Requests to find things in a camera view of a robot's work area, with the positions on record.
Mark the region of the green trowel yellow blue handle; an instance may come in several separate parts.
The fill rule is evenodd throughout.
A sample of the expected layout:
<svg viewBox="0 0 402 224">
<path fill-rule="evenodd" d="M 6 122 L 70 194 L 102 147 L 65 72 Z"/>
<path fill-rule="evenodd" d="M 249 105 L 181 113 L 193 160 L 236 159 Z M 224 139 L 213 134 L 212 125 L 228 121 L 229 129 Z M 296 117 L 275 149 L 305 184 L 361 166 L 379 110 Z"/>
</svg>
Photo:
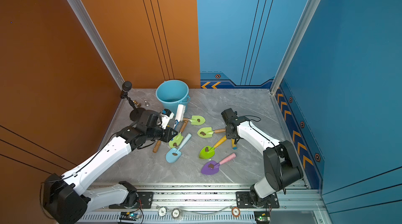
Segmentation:
<svg viewBox="0 0 402 224">
<path fill-rule="evenodd" d="M 236 141 L 235 141 L 234 139 L 231 139 L 231 145 L 232 145 L 232 148 L 233 148 L 234 150 L 237 149 Z"/>
</svg>

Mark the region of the white cleaning brush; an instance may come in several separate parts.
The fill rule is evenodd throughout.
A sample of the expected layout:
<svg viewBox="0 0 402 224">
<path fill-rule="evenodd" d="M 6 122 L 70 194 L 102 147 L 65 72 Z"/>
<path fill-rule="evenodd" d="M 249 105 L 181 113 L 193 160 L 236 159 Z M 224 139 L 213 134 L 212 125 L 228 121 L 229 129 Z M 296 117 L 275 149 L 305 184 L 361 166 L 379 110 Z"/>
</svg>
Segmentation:
<svg viewBox="0 0 402 224">
<path fill-rule="evenodd" d="M 174 122 L 174 129 L 177 129 L 179 122 L 182 121 L 184 117 L 184 113 L 186 110 L 186 106 L 183 104 L 179 104 L 177 108 L 177 113 L 175 114 L 175 122 Z"/>
</svg>

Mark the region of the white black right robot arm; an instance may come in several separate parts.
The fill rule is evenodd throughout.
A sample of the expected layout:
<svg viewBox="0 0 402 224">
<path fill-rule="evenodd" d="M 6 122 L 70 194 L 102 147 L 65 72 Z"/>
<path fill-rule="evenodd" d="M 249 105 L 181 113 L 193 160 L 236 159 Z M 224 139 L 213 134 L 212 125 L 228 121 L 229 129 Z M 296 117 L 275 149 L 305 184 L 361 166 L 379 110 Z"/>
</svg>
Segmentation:
<svg viewBox="0 0 402 224">
<path fill-rule="evenodd" d="M 226 137 L 236 142 L 243 139 L 263 156 L 264 177 L 250 187 L 249 197 L 255 207 L 273 205 L 279 191 L 304 177 L 298 154 L 289 141 L 279 141 L 260 130 L 249 116 L 238 116 L 231 108 L 221 113 Z"/>
</svg>

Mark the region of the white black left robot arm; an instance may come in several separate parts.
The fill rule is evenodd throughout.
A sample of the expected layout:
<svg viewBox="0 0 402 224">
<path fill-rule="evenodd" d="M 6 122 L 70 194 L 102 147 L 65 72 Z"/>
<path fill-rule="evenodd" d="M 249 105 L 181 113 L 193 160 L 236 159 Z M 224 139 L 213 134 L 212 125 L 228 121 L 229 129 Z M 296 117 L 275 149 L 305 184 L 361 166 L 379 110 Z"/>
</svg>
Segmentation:
<svg viewBox="0 0 402 224">
<path fill-rule="evenodd" d="M 169 127 L 174 113 L 145 110 L 140 119 L 113 134 L 111 140 L 90 158 L 61 176 L 50 175 L 44 181 L 41 203 L 60 224 L 75 224 L 86 213 L 110 205 L 134 207 L 137 189 L 127 181 L 114 186 L 89 190 L 89 186 L 113 164 L 134 150 L 146 147 L 146 141 L 169 142 L 178 132 Z"/>
</svg>

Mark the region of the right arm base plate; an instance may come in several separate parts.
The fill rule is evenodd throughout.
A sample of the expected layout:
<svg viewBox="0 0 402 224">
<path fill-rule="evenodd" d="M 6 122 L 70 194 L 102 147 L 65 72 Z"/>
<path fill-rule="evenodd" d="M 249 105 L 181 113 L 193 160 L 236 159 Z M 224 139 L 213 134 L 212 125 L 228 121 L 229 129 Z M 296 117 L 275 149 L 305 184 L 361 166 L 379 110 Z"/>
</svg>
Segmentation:
<svg viewBox="0 0 402 224">
<path fill-rule="evenodd" d="M 252 192 L 240 191 L 236 192 L 236 204 L 240 209 L 246 208 L 279 208 L 279 199 L 277 194 L 268 195 L 265 198 L 260 198 Z"/>
</svg>

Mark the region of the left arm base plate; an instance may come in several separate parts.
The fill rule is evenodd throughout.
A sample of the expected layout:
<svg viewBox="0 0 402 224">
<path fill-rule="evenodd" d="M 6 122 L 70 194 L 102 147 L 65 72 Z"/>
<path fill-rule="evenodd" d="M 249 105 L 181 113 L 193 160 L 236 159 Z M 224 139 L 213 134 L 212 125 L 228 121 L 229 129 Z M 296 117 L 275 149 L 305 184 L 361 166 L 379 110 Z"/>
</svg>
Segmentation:
<svg viewBox="0 0 402 224">
<path fill-rule="evenodd" d="M 153 196 L 153 192 L 131 192 L 121 204 L 109 205 L 109 209 L 150 209 Z"/>
</svg>

